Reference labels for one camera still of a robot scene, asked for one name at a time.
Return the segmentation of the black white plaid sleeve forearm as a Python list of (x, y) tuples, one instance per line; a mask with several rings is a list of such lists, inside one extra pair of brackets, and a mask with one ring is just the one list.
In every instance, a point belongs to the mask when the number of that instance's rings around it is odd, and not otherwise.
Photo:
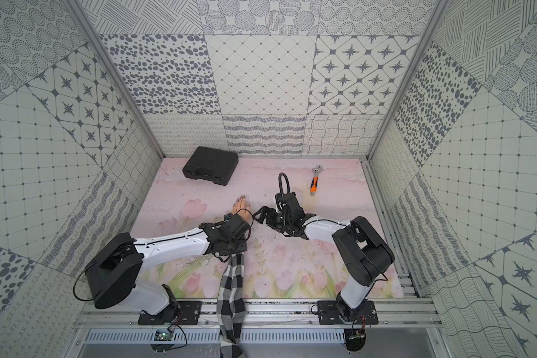
[(223, 273), (217, 298), (216, 315), (220, 327), (221, 357), (246, 357), (240, 347), (246, 306), (243, 300), (243, 253), (233, 254)]

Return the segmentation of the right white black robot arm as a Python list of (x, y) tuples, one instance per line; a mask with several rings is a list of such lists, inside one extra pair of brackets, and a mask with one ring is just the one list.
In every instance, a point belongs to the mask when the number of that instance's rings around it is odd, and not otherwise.
[(261, 207), (252, 215), (261, 225), (268, 225), (285, 237), (333, 243), (348, 270), (348, 280), (337, 295), (337, 310), (344, 322), (354, 322), (395, 255), (386, 241), (363, 216), (349, 221), (325, 219), (305, 213), (295, 193), (277, 194), (276, 208)]

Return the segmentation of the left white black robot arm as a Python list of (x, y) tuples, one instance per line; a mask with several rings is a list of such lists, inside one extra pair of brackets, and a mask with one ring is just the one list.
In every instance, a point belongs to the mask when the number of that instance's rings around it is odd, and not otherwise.
[(246, 250), (251, 226), (240, 215), (217, 223), (202, 223), (183, 233), (135, 239), (115, 236), (84, 270), (92, 302), (106, 310), (118, 304), (141, 311), (140, 325), (176, 322), (180, 304), (172, 289), (140, 278), (140, 273), (169, 261), (211, 254), (219, 259)]

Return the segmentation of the mannequin hand with long nails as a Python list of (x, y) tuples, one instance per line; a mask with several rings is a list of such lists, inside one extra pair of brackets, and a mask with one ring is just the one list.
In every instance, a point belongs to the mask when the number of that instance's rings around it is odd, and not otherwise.
[(251, 212), (250, 212), (250, 204), (247, 201), (247, 198), (245, 195), (241, 195), (237, 200), (235, 201), (231, 213), (233, 215), (239, 215), (244, 220), (250, 221), (251, 220)]

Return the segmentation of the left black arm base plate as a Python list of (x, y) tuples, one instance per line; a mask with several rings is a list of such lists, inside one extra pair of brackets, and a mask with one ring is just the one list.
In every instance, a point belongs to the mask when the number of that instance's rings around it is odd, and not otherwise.
[(142, 311), (138, 325), (197, 325), (201, 315), (201, 301), (177, 301), (167, 306), (161, 313), (152, 316)]

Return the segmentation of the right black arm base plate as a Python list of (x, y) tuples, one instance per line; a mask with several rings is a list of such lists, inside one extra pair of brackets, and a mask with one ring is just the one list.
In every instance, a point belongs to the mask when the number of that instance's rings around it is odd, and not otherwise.
[(364, 324), (377, 325), (379, 319), (374, 302), (366, 300), (357, 308), (350, 308), (341, 301), (317, 301), (316, 313), (320, 325)]

